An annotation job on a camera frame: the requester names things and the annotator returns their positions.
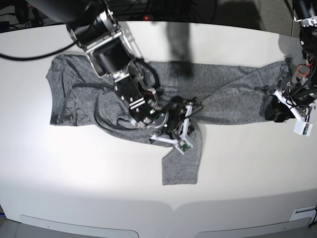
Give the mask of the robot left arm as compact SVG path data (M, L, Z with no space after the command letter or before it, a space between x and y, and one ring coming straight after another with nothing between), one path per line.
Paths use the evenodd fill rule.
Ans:
M300 44L305 60L296 68L296 82L291 76L282 79L268 91L273 97L265 111L265 119L285 122L294 119L295 113L307 122L316 108L317 100L317 2L315 0L293 0L285 4L295 23L300 26Z

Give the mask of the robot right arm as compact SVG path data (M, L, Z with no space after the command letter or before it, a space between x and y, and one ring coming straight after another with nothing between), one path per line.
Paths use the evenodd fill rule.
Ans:
M160 102L157 73L135 56L106 1L33 0L31 4L64 23L97 76L113 80L117 96L128 105L133 125L153 128L152 141L172 144L181 151L193 146L189 135L195 101L176 96L166 105Z

